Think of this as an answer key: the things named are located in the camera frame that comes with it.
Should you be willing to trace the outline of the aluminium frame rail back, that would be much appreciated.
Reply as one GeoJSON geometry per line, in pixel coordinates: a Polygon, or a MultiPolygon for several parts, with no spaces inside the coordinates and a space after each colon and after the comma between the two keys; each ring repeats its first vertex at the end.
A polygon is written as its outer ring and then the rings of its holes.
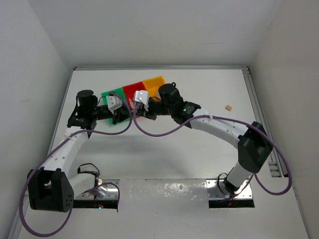
{"type": "Polygon", "coordinates": [[[244,70],[249,71],[248,66],[240,65],[105,65],[105,66],[77,66],[74,71],[97,70],[244,70]]]}

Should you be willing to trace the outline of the pink correction tape case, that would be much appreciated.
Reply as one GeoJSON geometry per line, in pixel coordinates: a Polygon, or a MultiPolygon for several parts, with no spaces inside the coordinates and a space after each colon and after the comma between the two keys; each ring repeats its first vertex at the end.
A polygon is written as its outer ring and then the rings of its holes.
{"type": "Polygon", "coordinates": [[[134,101],[131,98],[129,98],[129,105],[131,109],[135,109],[134,101]]]}

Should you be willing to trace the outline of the yellow plastic bin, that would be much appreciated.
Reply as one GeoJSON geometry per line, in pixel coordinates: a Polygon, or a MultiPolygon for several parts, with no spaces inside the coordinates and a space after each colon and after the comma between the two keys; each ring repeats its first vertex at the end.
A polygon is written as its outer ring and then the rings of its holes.
{"type": "Polygon", "coordinates": [[[165,80],[162,76],[157,76],[142,81],[146,91],[148,91],[150,97],[158,96],[158,89],[165,84],[165,80]]]}

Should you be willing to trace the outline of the yellow eraser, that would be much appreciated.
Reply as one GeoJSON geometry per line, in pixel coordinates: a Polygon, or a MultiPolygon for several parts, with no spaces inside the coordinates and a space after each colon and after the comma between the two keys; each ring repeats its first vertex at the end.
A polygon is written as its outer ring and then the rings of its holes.
{"type": "Polygon", "coordinates": [[[229,106],[229,105],[227,105],[227,106],[225,107],[225,109],[228,110],[228,111],[231,111],[231,110],[232,110],[232,107],[229,106]]]}

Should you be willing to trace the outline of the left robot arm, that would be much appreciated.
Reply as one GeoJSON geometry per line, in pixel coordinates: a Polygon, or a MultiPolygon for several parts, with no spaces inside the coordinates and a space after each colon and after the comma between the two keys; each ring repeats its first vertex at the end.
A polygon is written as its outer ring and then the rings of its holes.
{"type": "Polygon", "coordinates": [[[81,147],[95,132],[98,120],[112,118],[121,108],[131,112],[128,104],[116,93],[111,92],[106,99],[107,104],[100,106],[92,90],[77,93],[63,140],[28,175],[29,204],[33,210],[66,213],[73,208],[76,197],[99,188],[98,173],[84,171],[72,178],[68,178],[68,174],[81,147]]]}

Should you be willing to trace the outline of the red plastic bin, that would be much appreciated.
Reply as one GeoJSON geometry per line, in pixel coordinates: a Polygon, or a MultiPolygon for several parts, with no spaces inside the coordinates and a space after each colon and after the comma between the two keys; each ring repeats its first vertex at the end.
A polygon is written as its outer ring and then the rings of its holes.
{"type": "Polygon", "coordinates": [[[145,86],[143,82],[137,82],[134,84],[123,86],[123,91],[128,101],[128,105],[129,105],[129,98],[131,98],[134,101],[134,93],[135,91],[139,91],[139,90],[145,90],[145,86]]]}

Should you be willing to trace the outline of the green plastic bin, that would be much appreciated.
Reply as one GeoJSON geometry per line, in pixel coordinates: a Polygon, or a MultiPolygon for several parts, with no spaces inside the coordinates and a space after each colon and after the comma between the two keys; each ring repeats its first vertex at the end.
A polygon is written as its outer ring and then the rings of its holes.
{"type": "Polygon", "coordinates": [[[126,99],[125,93],[124,93],[124,91],[123,91],[123,88],[116,88],[116,89],[113,89],[113,90],[110,90],[110,91],[103,92],[103,93],[101,94],[101,97],[102,97],[102,100],[103,100],[103,104],[104,104],[104,105],[107,105],[106,96],[108,96],[110,92],[116,93],[116,94],[119,95],[126,103],[128,102],[127,99],[126,99]]]}

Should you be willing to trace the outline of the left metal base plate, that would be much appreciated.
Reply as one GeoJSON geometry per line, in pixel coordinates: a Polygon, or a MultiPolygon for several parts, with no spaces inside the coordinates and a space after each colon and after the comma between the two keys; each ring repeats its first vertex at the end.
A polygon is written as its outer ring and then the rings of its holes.
{"type": "Polygon", "coordinates": [[[118,200],[120,180],[99,179],[97,185],[101,185],[98,189],[78,195],[75,200],[118,200]]]}

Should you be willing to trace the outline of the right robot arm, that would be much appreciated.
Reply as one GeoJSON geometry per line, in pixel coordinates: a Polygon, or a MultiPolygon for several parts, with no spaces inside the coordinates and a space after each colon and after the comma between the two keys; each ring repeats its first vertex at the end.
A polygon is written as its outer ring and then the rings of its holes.
{"type": "Polygon", "coordinates": [[[159,99],[155,100],[145,90],[136,91],[135,115],[153,120],[157,116],[171,116],[177,124],[209,133],[237,149],[238,161],[223,181],[230,195],[234,195],[248,177],[260,171],[273,150],[258,122],[244,125],[220,120],[200,105],[185,101],[175,83],[160,86],[158,95],[159,99]]]}

